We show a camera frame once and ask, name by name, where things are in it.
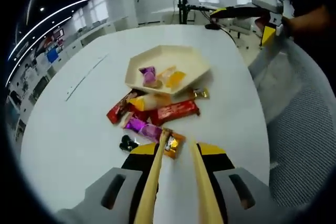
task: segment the white chair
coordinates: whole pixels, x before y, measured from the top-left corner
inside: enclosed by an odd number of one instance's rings
[[[286,207],[312,201],[336,163],[336,98],[314,60],[276,37],[249,66],[267,124],[269,187]]]

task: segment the red candy bar wrapper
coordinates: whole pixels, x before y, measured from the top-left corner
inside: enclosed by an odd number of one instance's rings
[[[140,119],[141,121],[144,121],[146,122],[147,119],[149,118],[149,111],[140,111],[140,110],[137,110],[135,108],[135,106],[133,104],[130,104],[130,109],[129,109],[130,112],[133,112],[133,116],[135,118],[138,118]]]
[[[192,114],[199,115],[199,108],[193,100],[187,100],[154,110],[151,112],[150,118],[152,124],[161,126],[165,122]]]
[[[120,121],[120,119],[128,112],[130,109],[129,100],[131,98],[138,97],[140,95],[144,95],[145,92],[132,89],[123,99],[121,99],[110,111],[107,113],[108,119],[111,123],[115,124]]]

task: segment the hexagonal tray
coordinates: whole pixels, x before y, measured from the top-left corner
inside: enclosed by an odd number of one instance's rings
[[[160,89],[153,89],[142,85],[143,75],[140,73],[139,68],[155,66],[156,74],[158,74],[174,65],[177,70],[186,73],[177,88],[172,90],[163,85]],[[148,93],[175,95],[198,80],[209,69],[209,64],[204,61],[201,53],[195,48],[187,46],[157,46],[130,59],[125,83],[130,88]]]

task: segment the purple candy wrapper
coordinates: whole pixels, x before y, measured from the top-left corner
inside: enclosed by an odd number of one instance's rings
[[[139,68],[139,71],[143,74],[143,85],[151,84],[156,81],[155,67]]]
[[[141,121],[140,119],[133,117],[132,114],[126,118],[123,128],[132,130],[156,143],[160,142],[162,129],[151,123]]]

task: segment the floor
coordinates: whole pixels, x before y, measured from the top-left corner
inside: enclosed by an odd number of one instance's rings
[[[260,52],[260,38],[254,33],[251,33],[250,35],[241,34],[239,39],[236,32],[231,31],[231,35],[237,44],[245,64],[249,66]]]

